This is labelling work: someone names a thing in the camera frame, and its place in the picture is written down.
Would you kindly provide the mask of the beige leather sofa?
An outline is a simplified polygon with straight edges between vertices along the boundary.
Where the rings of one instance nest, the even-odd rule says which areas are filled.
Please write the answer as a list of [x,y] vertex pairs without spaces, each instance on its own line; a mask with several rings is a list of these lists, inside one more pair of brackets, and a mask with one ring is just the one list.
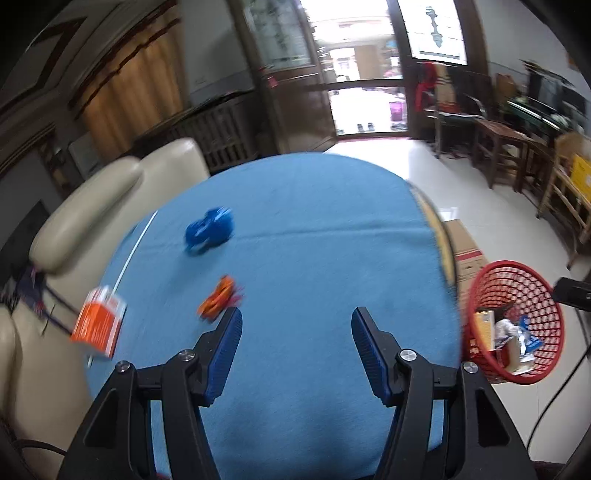
[[64,328],[74,325],[131,228],[208,177],[197,143],[181,138],[143,159],[123,157],[103,167],[51,214],[29,258],[59,295],[46,304],[64,327],[40,319],[23,301],[1,310],[3,429],[18,439],[69,446],[91,398],[83,350]]

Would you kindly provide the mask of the wooden chair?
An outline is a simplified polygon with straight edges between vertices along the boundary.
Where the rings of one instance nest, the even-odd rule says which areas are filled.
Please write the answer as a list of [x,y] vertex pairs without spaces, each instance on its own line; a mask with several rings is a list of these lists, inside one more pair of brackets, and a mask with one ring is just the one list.
[[477,119],[472,149],[472,166],[485,176],[493,189],[502,176],[513,177],[513,190],[521,193],[528,162],[533,152],[543,144],[502,123]]

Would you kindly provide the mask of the blue silver foil wrapper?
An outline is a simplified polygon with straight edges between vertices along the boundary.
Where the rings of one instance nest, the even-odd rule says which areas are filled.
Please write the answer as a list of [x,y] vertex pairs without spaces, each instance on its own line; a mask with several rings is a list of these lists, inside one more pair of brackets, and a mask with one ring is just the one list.
[[544,342],[531,332],[530,319],[527,315],[521,315],[519,317],[518,329],[520,362],[533,362],[535,360],[534,353],[544,345]]

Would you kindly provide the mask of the yellow crate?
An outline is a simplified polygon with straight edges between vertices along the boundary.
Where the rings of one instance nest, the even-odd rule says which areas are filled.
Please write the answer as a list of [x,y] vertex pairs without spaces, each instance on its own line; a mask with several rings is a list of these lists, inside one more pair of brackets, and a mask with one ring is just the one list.
[[578,154],[573,156],[571,180],[583,196],[591,201],[591,162]]

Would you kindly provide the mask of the brown cardboard box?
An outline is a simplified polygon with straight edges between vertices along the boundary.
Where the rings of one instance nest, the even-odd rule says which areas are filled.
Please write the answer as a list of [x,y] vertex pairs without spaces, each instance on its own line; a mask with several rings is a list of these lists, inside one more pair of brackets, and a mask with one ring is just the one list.
[[488,264],[488,260],[459,220],[443,223],[455,258],[456,286],[461,318],[466,320],[466,308],[470,288],[478,273]]

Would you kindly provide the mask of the blue plastic bag ball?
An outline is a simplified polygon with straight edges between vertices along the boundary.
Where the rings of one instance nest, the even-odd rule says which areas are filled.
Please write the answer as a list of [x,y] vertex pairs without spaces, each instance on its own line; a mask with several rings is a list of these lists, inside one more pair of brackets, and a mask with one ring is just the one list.
[[234,231],[232,211],[228,208],[213,208],[203,218],[185,228],[185,248],[187,251],[197,251],[217,247],[228,241]]

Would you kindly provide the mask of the orange wrapper bundle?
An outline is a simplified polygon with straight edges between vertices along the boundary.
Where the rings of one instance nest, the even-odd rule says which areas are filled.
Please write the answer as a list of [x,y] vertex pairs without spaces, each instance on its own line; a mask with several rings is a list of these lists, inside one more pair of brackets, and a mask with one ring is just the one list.
[[213,322],[226,308],[238,306],[242,302],[242,289],[235,280],[224,275],[219,279],[214,290],[211,292],[198,309],[197,315],[200,319]]

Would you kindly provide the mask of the orange white carton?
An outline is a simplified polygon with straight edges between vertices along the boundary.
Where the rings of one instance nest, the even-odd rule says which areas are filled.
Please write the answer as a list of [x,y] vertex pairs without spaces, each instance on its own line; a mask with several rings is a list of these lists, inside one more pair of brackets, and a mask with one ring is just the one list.
[[108,286],[91,290],[76,319],[70,339],[92,355],[112,358],[127,303]]

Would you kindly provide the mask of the open orange white box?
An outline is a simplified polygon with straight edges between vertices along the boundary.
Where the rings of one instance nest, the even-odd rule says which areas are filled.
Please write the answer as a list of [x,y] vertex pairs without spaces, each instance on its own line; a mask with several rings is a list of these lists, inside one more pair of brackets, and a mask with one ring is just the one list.
[[493,310],[479,310],[473,315],[475,336],[481,341],[487,352],[495,348],[495,312]]

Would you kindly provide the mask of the white plastic straw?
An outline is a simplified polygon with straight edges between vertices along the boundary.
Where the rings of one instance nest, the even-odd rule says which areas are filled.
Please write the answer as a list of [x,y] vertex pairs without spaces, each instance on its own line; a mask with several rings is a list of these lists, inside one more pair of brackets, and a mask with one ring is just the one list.
[[[137,248],[139,247],[139,245],[140,245],[143,237],[145,236],[147,230],[150,228],[150,226],[151,226],[153,220],[155,219],[155,217],[157,216],[157,214],[158,214],[158,210],[156,210],[156,211],[153,212],[153,214],[151,215],[150,219],[147,221],[145,227],[143,228],[143,230],[141,231],[140,235],[138,236],[137,240],[135,241],[133,247],[131,248],[131,250],[130,250],[130,252],[129,252],[129,254],[128,254],[128,256],[127,256],[127,258],[126,258],[126,260],[124,262],[124,264],[121,267],[121,270],[120,270],[120,272],[119,272],[119,274],[118,274],[118,276],[116,278],[116,281],[114,282],[113,287],[110,289],[110,292],[111,293],[110,293],[110,295],[108,297],[109,299],[116,293],[116,291],[117,291],[117,289],[118,289],[118,287],[119,287],[119,285],[120,285],[120,283],[122,281],[122,278],[123,278],[123,276],[124,276],[124,274],[125,274],[125,272],[126,272],[126,270],[128,268],[128,265],[131,262],[132,257],[134,256],[134,254],[135,254]],[[86,362],[86,369],[90,369],[91,368],[92,363],[93,363],[93,359],[94,359],[94,357],[92,355],[89,355],[88,356],[87,362]]]

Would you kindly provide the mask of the blue tablecloth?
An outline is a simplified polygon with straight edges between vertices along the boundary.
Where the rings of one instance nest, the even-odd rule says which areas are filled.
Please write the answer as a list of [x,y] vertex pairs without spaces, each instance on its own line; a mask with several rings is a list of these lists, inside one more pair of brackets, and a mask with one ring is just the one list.
[[[218,207],[232,211],[231,238],[187,251],[185,228]],[[141,368],[193,346],[208,328],[198,306],[229,275],[242,289],[242,337],[201,413],[221,477],[372,475],[393,412],[370,389],[353,311],[366,307],[434,364],[460,362],[456,296],[408,182],[358,159],[291,154],[217,174],[156,210],[116,291],[127,309],[115,359]],[[114,285],[153,212],[119,243],[102,284]]]

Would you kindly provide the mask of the red mesh waste basket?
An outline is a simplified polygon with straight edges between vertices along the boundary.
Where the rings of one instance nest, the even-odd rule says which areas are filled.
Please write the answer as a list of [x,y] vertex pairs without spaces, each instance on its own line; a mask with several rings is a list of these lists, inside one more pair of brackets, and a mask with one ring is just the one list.
[[[552,287],[535,270],[512,260],[489,263],[478,273],[470,288],[466,320],[463,320],[464,361],[472,361],[492,383],[531,385],[546,378],[557,365],[565,340],[561,307],[552,298]],[[473,315],[493,310],[495,320],[509,319],[518,325],[527,315],[531,332],[544,342],[533,362],[520,362],[518,337],[499,349],[484,350],[475,336]]]

